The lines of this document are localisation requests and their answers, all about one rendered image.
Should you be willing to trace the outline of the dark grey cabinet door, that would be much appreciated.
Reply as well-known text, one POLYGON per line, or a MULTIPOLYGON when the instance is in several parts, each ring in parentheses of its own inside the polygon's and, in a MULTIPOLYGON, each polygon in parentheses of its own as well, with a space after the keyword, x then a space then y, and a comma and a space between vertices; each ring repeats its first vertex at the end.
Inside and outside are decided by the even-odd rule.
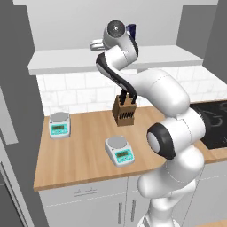
POLYGON ((203 67, 227 82, 227 0, 219 0, 203 67))

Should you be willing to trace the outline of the dark blue cereal box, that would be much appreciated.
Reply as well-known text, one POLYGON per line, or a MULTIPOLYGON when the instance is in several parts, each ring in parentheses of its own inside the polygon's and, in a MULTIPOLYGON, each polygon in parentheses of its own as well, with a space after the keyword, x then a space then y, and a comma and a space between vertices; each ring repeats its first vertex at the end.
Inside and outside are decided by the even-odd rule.
POLYGON ((136 38, 136 25, 135 24, 129 24, 126 26, 127 33, 133 38, 136 38))

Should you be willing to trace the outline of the light grey cupboard door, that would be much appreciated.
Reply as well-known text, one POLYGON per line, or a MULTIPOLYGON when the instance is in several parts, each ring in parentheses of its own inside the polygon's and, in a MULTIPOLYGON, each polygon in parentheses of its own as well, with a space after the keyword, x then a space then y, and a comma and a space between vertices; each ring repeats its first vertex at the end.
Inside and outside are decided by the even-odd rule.
POLYGON ((49 227, 123 227, 126 194, 78 200, 44 208, 49 227), (122 219, 118 224, 118 205, 122 219))
POLYGON ((139 176, 129 177, 128 192, 127 192, 127 207, 126 207, 126 215, 125 215, 125 227, 137 227, 140 219, 145 215, 149 207, 150 200, 142 197, 137 189, 138 178, 139 176), (130 221, 132 200, 135 200, 137 202, 134 222, 130 221))

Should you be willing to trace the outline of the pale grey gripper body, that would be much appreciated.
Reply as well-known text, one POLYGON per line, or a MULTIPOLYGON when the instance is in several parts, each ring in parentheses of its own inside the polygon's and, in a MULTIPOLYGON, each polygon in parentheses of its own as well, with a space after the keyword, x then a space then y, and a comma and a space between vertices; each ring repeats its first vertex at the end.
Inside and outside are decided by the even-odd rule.
POLYGON ((105 48, 102 39, 96 39, 90 42, 91 51, 102 51, 105 48))

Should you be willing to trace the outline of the dark grey tall fridge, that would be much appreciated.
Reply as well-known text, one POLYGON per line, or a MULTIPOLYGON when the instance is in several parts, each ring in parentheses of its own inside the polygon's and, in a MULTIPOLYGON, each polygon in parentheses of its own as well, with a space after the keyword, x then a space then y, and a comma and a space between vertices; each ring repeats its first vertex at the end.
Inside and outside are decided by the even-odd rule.
POLYGON ((27 7, 0 0, 0 89, 12 121, 8 129, 15 131, 4 149, 31 217, 27 227, 49 227, 33 189, 44 119, 37 80, 27 68, 34 51, 27 7))

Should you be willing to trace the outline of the light grey open wall cabinet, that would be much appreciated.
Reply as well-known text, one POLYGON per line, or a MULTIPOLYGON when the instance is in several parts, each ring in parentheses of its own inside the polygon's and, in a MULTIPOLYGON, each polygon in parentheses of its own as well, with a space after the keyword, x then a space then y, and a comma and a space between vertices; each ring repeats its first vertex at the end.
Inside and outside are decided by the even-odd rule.
POLYGON ((111 20, 136 26, 139 55, 130 69, 197 66, 198 55, 176 43, 185 6, 216 6, 218 0, 12 0, 27 10, 35 52, 31 75, 91 72, 97 53, 90 42, 111 20))

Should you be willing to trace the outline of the light grey base cabinet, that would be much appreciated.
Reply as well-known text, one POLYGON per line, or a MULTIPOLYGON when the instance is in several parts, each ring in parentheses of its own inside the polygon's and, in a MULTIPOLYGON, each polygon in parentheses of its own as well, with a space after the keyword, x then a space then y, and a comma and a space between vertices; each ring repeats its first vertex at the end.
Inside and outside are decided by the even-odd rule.
POLYGON ((206 164, 183 227, 227 219, 227 161, 206 164))

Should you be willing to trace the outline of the light grey drawer front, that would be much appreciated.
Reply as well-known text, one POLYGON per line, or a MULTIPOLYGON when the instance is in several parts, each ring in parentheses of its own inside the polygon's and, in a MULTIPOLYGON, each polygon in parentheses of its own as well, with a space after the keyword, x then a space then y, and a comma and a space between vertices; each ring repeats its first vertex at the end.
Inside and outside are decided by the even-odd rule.
POLYGON ((61 205, 71 201, 93 199, 103 196, 120 194, 126 191, 127 177, 117 178, 88 184, 78 184, 56 189, 40 191, 39 195, 44 207, 61 205), (74 193, 78 190, 86 191, 90 188, 97 189, 95 194, 75 197, 74 193))

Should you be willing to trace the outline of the brown wooden knife block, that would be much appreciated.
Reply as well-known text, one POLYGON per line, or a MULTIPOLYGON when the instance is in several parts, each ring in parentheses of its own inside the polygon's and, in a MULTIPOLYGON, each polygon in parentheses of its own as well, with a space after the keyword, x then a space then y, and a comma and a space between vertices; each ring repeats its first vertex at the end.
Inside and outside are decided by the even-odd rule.
POLYGON ((134 113, 137 104, 132 104, 129 96, 126 96, 125 102, 122 105, 120 96, 117 95, 113 104, 113 117, 118 127, 130 126, 134 124, 134 113))

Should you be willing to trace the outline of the white teal digital scale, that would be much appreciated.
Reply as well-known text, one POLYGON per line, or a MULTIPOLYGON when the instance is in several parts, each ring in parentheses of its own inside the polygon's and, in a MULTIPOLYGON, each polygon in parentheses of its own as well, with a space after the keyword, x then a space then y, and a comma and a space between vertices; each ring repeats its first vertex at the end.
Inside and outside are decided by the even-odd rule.
POLYGON ((109 137, 105 141, 105 149, 117 168, 122 168, 135 162, 135 155, 124 136, 109 137))
POLYGON ((57 112, 50 115, 49 132, 51 139, 67 138, 71 135, 71 118, 69 113, 57 112))

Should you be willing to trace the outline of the black hob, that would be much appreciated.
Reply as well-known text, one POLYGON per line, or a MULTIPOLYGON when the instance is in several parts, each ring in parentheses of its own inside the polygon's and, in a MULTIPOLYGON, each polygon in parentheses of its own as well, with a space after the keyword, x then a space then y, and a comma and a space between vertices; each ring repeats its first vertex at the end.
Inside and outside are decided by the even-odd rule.
POLYGON ((210 131, 201 139, 208 149, 227 147, 227 100, 191 104, 198 107, 210 120, 210 131))

